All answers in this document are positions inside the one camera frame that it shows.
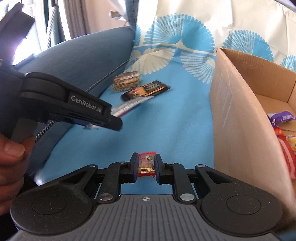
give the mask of box flap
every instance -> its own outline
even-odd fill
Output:
[[[222,49],[256,94],[288,102],[296,73],[271,61],[243,52]]]
[[[242,58],[237,56],[236,63],[246,63]],[[257,68],[250,59],[247,62]],[[242,69],[246,75],[248,69]],[[278,139],[258,99],[221,49],[210,101],[215,168],[276,196],[283,203],[282,226],[294,220],[294,189]]]
[[[288,103],[258,94],[255,95],[266,114],[277,113],[287,110],[291,112],[294,116],[296,116],[295,111]],[[285,135],[296,135],[296,120],[282,123],[279,125],[279,127],[282,129]]]

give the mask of curtain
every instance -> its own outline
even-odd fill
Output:
[[[64,6],[71,38],[89,34],[85,0],[64,0]]]

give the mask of finger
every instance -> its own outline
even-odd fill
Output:
[[[35,145],[35,138],[34,136],[31,136],[30,138],[26,139],[22,145],[25,147],[25,153],[24,153],[24,156],[23,156],[23,159],[26,159],[30,156],[33,148],[34,148],[34,145]]]
[[[0,203],[0,216],[10,212],[12,202],[13,200],[9,200],[4,203]]]
[[[0,203],[14,199],[24,184],[24,178],[8,186],[0,186]]]
[[[0,186],[12,185],[21,179],[29,166],[29,159],[25,159],[14,166],[0,166]]]
[[[0,134],[0,165],[11,166],[22,160],[25,147]]]

